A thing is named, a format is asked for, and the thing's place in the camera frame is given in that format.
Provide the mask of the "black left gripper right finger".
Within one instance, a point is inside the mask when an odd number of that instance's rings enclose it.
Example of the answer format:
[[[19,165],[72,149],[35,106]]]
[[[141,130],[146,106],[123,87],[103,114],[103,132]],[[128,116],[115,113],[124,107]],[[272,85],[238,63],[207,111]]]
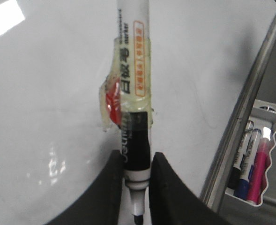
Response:
[[[153,225],[229,224],[193,194],[161,152],[152,161],[149,208]]]

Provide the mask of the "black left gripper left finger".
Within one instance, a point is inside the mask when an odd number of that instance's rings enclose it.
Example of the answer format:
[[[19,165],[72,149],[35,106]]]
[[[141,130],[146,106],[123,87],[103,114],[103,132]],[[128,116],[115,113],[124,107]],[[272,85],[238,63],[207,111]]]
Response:
[[[122,194],[123,162],[112,151],[107,163],[84,193],[48,225],[116,225]]]

